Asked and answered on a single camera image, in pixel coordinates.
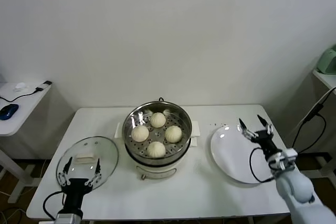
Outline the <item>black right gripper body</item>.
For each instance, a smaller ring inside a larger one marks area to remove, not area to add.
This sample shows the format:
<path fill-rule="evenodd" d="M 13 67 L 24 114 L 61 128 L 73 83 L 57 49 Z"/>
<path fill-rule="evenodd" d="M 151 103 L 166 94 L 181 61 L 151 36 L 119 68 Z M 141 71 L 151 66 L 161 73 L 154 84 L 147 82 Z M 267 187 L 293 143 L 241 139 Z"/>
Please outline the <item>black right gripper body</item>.
<path fill-rule="evenodd" d="M 271 156 L 277 153 L 281 153 L 281 150 L 272 141 L 272 138 L 274 136 L 273 133 L 268 133 L 267 130 L 260 130 L 255 132 L 255 134 L 257 134 L 258 136 L 252 137 L 251 141 L 261 147 L 265 156 L 265 160 L 268 160 Z"/>

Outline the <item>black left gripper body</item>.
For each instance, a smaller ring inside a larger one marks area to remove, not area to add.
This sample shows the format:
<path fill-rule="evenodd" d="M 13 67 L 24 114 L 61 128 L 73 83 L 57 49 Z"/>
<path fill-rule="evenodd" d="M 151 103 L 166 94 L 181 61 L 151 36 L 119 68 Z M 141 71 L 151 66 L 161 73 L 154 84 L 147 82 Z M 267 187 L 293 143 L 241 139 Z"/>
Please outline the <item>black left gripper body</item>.
<path fill-rule="evenodd" d="M 92 191 L 87 178 L 71 178 L 70 184 L 61 187 L 62 192 L 66 195 L 62 214 L 82 214 L 81 206 L 84 195 Z"/>

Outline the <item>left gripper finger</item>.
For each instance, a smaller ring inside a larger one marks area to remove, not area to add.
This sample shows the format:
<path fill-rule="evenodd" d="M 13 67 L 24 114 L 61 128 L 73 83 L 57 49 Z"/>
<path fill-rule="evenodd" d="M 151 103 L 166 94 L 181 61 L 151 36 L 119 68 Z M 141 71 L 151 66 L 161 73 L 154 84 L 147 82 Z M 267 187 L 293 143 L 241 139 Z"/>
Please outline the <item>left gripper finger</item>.
<path fill-rule="evenodd" d="M 89 187 L 94 187 L 101 180 L 101 177 L 102 177 L 101 165 L 100 165 L 100 159 L 98 159 L 97 164 L 96 164 L 96 168 L 95 168 L 95 174 L 90 180 L 85 182 L 85 185 L 89 186 Z"/>
<path fill-rule="evenodd" d="M 60 186 L 70 185 L 70 180 L 68 178 L 68 172 L 71 166 L 72 157 L 70 157 L 63 168 L 58 172 L 58 182 Z"/>

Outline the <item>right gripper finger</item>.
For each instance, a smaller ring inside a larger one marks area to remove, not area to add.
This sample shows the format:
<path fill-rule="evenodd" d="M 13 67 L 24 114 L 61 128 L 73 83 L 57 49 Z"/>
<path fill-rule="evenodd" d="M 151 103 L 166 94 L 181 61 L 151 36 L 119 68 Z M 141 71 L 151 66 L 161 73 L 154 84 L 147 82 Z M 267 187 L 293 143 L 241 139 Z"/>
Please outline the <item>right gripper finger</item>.
<path fill-rule="evenodd" d="M 250 131 L 247 126 L 245 125 L 245 123 L 242 121 L 241 118 L 239 118 L 239 125 L 240 125 L 240 131 L 242 133 L 242 135 L 250 140 L 251 142 L 253 142 L 255 140 L 255 132 Z"/>
<path fill-rule="evenodd" d="M 259 114 L 257 115 L 259 121 L 261 122 L 261 124 L 263 125 L 263 127 L 265 128 L 266 132 L 268 135 L 273 135 L 273 128 L 272 125 L 269 124 L 264 118 L 262 118 Z"/>

